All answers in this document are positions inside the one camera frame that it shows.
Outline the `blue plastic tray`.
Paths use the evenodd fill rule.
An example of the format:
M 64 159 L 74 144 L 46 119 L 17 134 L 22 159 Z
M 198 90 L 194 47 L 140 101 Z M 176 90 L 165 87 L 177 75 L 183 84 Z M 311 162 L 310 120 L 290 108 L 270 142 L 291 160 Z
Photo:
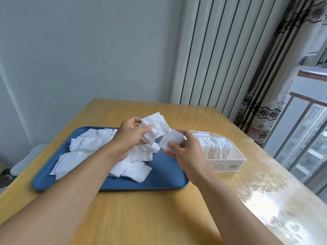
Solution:
M 91 128 L 99 130 L 104 127 L 82 126 L 75 129 L 32 180 L 31 186 L 36 191 L 42 192 L 56 182 L 55 176 L 50 175 L 50 173 L 58 162 L 59 157 L 69 152 L 69 145 L 73 138 L 77 138 L 83 132 Z M 178 165 L 176 159 L 163 154 L 161 151 L 155 153 L 153 160 L 148 162 L 147 165 L 149 165 L 152 170 L 142 183 L 137 183 L 128 177 L 107 177 L 100 191 L 182 189 L 190 182 L 185 172 Z

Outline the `person's right forearm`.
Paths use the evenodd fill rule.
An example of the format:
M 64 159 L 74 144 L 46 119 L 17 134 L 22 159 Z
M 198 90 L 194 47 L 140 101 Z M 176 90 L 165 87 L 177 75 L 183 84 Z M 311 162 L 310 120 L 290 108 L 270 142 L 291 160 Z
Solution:
M 284 245 L 211 171 L 186 174 L 200 191 L 224 245 Z

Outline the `floral patterned curtain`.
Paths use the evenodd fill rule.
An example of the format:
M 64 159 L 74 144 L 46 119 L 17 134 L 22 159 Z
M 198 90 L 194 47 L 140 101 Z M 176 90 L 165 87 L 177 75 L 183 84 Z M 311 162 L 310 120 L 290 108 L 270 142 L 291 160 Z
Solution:
M 301 62 L 327 25 L 327 0 L 290 0 L 251 80 L 234 124 L 263 147 L 286 106 Z

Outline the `person's right hand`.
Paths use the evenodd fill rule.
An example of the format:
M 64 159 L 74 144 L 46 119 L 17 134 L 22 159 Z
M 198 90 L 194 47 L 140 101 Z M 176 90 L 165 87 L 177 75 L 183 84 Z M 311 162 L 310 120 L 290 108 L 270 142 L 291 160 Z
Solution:
M 183 140 L 184 149 L 179 155 L 169 155 L 167 150 L 162 152 L 168 156 L 176 158 L 179 166 L 186 173 L 188 179 L 196 186 L 210 170 L 208 169 L 204 153 L 199 141 L 187 130 L 177 130 L 186 137 Z

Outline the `person's left forearm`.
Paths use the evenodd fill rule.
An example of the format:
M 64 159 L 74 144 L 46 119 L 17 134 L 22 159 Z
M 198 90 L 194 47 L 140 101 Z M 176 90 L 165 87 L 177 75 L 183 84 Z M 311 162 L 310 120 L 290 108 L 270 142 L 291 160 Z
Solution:
M 109 172 L 130 149 L 112 140 L 0 226 L 0 245 L 69 245 Z

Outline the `row of white cotton pads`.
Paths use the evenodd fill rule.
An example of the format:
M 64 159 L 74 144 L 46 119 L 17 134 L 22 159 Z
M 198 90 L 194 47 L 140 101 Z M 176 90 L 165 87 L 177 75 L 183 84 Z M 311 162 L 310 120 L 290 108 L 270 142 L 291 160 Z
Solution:
M 209 134 L 194 134 L 199 141 L 206 159 L 227 159 L 232 151 L 232 143 L 225 137 Z

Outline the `person's left hand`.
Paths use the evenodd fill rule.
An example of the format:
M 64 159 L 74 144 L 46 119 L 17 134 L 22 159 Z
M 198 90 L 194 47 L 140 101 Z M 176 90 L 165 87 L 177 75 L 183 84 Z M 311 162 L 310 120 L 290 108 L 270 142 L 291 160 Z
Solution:
M 118 161 L 126 158 L 133 147 L 145 144 L 141 140 L 141 135 L 135 135 L 132 132 L 132 128 L 140 124 L 141 118 L 138 117 L 123 121 L 113 139 L 109 142 L 110 151 L 114 153 Z

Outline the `metal balcony railing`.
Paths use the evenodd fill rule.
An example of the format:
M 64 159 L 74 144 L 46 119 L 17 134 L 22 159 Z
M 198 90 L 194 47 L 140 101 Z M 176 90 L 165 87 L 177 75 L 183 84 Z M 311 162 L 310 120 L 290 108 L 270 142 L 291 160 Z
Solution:
M 273 158 L 308 185 L 327 164 L 327 69 L 302 69 L 272 133 Z

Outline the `clear plastic storage box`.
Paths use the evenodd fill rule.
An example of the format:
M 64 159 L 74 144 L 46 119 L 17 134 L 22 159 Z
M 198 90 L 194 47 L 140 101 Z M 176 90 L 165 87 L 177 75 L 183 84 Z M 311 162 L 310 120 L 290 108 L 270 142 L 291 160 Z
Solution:
M 220 136 L 213 132 L 204 132 L 204 131 L 195 131 L 191 130 L 191 133 L 194 134 L 209 134 L 213 136 Z M 209 168 L 215 173 L 225 173 L 225 172 L 238 172 L 243 166 L 244 162 L 247 160 L 245 155 L 236 147 L 236 145 L 227 137 L 227 141 L 232 143 L 232 151 L 230 152 L 227 159 L 206 159 L 206 163 Z

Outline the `white chair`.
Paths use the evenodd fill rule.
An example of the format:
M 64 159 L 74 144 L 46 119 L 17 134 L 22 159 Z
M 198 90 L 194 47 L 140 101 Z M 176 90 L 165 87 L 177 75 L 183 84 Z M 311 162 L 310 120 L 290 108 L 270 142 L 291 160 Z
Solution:
M 18 177 L 48 146 L 48 144 L 39 144 L 35 146 L 29 154 L 21 161 L 19 161 L 10 170 L 10 175 Z

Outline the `pile of white cotton pads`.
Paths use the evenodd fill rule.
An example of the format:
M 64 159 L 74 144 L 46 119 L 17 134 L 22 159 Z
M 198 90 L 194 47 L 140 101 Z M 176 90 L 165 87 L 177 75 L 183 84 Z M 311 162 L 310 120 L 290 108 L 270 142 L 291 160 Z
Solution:
M 60 155 L 50 175 L 54 175 L 55 180 L 61 179 L 87 157 L 110 142 L 116 132 L 117 129 L 103 128 L 96 130 L 90 128 L 77 138 L 72 138 L 68 145 L 69 151 Z M 153 154 L 158 153 L 160 149 L 157 143 L 133 147 L 125 159 L 113 166 L 108 176 L 116 178 L 128 177 L 142 183 L 152 170 L 146 162 L 152 161 Z

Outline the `single white cotton pad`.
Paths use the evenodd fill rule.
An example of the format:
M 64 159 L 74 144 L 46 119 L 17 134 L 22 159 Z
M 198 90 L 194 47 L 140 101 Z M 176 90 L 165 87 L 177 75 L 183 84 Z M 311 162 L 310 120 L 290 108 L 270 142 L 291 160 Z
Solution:
M 173 151 L 170 149 L 170 147 L 168 146 L 168 144 L 170 142 L 177 144 L 178 146 L 183 142 L 183 140 L 185 139 L 183 133 L 176 131 L 174 129 L 170 129 L 169 132 L 165 133 L 164 136 L 162 136 L 158 146 L 161 149 L 165 149 L 167 151 L 170 151 L 173 153 Z

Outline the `white cotton pads bundle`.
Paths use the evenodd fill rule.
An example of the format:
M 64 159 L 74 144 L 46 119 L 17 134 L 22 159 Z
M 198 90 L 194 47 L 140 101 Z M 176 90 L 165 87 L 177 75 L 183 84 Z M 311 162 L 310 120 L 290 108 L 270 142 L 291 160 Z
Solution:
M 164 136 L 170 132 L 170 127 L 160 112 L 147 116 L 141 119 L 141 124 L 138 127 L 150 126 L 152 129 L 149 132 L 142 134 L 141 140 L 152 146 L 157 138 Z

